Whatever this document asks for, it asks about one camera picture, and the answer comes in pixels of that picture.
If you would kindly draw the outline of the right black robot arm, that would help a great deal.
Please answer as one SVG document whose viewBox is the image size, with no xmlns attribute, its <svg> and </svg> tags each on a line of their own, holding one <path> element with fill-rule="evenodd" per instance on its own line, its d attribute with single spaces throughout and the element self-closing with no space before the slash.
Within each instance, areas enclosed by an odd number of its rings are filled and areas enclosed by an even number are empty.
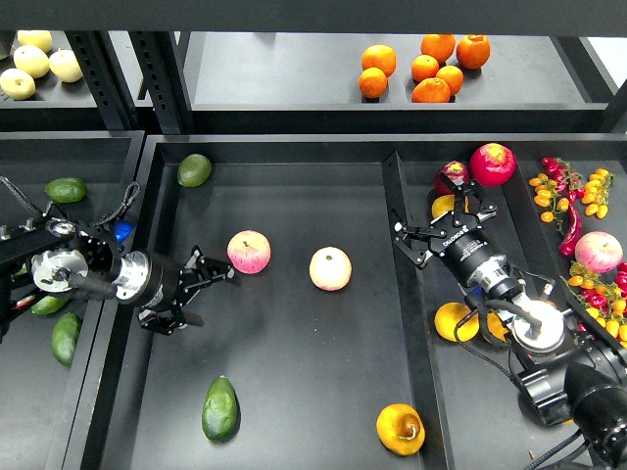
<svg viewBox="0 0 627 470">
<path fill-rule="evenodd" d="M 626 351 L 573 301 L 549 304 L 554 278 L 542 276 L 537 297 L 528 294 L 536 275 L 512 263 L 486 231 L 498 209 L 478 181 L 438 178 L 453 206 L 421 225 L 411 220 L 405 177 L 397 172 L 387 183 L 393 244 L 417 269 L 447 268 L 469 309 L 453 336 L 477 321 L 493 348 L 513 355 L 521 371 L 503 371 L 543 424 L 573 420 L 584 449 L 609 468 L 625 467 Z"/>
</svg>

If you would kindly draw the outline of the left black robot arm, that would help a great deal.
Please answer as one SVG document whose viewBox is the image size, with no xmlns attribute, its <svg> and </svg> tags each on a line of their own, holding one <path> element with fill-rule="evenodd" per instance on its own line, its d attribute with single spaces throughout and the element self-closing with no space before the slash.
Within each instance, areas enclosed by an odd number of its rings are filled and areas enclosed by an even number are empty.
<svg viewBox="0 0 627 470">
<path fill-rule="evenodd" d="M 37 207 L 7 177 L 2 184 L 32 216 L 1 228 L 1 329 L 43 297 L 114 300 L 137 310 L 141 328 L 164 336 L 202 317 L 184 308 L 217 282 L 231 281 L 231 263 L 194 247 L 187 262 L 127 251 L 115 229 L 140 192 L 130 183 L 121 205 L 95 223 L 71 219 L 55 202 Z"/>
</svg>

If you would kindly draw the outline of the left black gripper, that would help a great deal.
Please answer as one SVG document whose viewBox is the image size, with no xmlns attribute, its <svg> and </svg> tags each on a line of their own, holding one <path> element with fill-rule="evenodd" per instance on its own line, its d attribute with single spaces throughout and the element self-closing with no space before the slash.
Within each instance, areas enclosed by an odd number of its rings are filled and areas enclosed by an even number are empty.
<svg viewBox="0 0 627 470">
<path fill-rule="evenodd" d="M 133 251 L 121 258 L 113 285 L 120 304 L 141 307 L 137 315 L 141 328 L 170 336 L 176 329 L 202 327 L 203 318 L 185 312 L 185 304 L 202 289 L 234 275 L 230 262 L 206 257 L 199 246 L 192 248 L 184 265 L 163 255 Z"/>
</svg>

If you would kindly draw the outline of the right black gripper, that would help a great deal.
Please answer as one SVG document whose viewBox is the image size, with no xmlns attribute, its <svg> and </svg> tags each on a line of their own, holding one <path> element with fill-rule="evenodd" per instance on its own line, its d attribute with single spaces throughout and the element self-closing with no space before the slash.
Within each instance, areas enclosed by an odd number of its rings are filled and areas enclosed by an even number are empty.
<svg viewBox="0 0 627 470">
<path fill-rule="evenodd" d="M 483 232 L 481 223 L 497 214 L 497 205 L 475 179 L 452 180 L 443 174 L 443 183 L 454 195 L 451 217 L 434 219 L 429 229 L 414 227 L 395 209 L 388 210 L 392 243 L 418 269 L 437 257 L 466 288 L 481 287 L 486 294 L 514 291 L 514 280 L 506 273 L 506 255 Z M 466 203 L 475 200 L 478 212 Z"/>
</svg>

